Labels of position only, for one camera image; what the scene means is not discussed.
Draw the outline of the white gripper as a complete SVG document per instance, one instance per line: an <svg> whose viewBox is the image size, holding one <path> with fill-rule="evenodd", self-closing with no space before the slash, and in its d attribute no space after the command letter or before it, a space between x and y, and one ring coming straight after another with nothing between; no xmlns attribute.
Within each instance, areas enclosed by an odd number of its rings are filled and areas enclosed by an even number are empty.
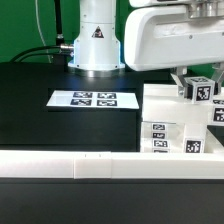
<svg viewBox="0 0 224 224"><path fill-rule="evenodd" d="M172 68L178 95L193 96L187 67L215 63L214 94L224 82L224 0L129 0L126 64L136 71Z"/></svg>

